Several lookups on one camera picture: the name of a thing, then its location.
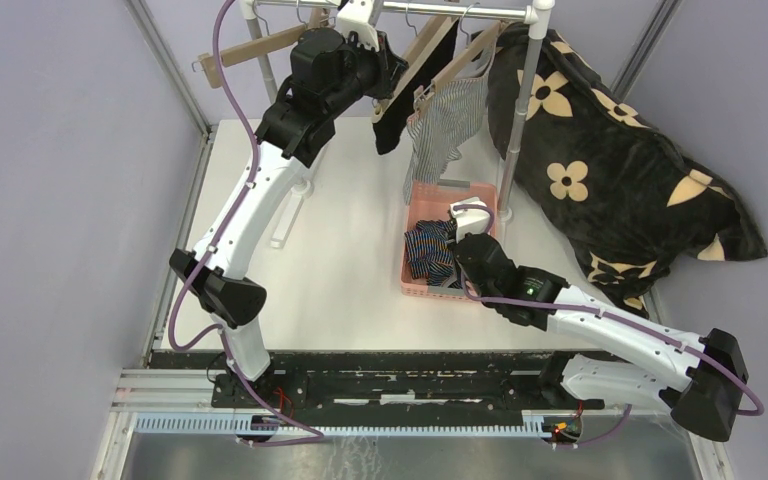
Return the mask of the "dark blue striped underwear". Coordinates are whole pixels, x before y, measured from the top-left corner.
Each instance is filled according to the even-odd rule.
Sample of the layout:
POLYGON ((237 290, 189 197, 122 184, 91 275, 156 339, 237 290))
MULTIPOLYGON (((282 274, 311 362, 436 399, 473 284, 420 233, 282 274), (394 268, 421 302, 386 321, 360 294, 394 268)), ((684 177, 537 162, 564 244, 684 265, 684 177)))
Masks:
POLYGON ((452 251, 455 233, 454 219, 419 220, 404 233, 405 261, 413 280, 424 279, 431 287, 463 288, 452 251))

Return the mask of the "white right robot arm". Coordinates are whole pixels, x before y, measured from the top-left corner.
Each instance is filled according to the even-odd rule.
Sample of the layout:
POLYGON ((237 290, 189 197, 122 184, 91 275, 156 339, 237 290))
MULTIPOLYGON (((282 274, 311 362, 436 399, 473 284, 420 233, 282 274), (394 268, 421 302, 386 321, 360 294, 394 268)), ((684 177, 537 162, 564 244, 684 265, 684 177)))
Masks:
POLYGON ((468 234, 451 251, 469 299, 512 324, 578 338, 613 355, 552 361, 537 382, 547 405, 576 399, 638 406, 715 442, 731 438, 738 417, 763 414, 734 335, 717 328, 701 335, 633 315, 548 271, 516 265, 488 234, 468 234))

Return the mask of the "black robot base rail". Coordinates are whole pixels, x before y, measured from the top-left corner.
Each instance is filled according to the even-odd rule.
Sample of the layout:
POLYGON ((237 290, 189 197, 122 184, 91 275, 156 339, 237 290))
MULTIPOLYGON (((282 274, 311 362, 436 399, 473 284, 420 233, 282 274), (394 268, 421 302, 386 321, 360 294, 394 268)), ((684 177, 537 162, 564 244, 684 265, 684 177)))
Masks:
POLYGON ((574 399, 552 384, 569 352, 278 351, 253 383, 290 418, 314 427, 519 426, 525 410, 580 413, 601 400, 574 399))

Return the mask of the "beige hanger of black underwear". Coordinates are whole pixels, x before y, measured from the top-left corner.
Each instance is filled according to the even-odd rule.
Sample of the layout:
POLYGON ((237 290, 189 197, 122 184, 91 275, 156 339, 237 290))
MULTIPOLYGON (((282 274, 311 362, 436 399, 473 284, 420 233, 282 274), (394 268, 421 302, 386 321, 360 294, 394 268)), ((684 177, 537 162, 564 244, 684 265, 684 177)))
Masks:
POLYGON ((408 47, 404 57, 408 69, 398 81, 393 96, 374 108, 374 125, 395 122, 399 115, 409 116, 414 111, 414 91, 427 86, 453 59, 459 23, 455 17, 435 16, 425 24, 408 47))

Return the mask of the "black underwear beige waistband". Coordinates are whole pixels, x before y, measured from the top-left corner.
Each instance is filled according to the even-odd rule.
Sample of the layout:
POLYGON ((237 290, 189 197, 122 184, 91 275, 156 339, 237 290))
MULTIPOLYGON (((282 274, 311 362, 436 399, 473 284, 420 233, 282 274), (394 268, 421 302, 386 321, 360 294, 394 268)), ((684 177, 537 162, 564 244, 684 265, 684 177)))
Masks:
POLYGON ((415 92, 429 87, 433 78, 453 59, 457 26, 458 21, 452 17, 433 17, 408 45, 403 55, 408 69, 393 96, 376 106, 372 117, 378 155, 386 155, 398 146, 407 120, 415 111, 415 92))

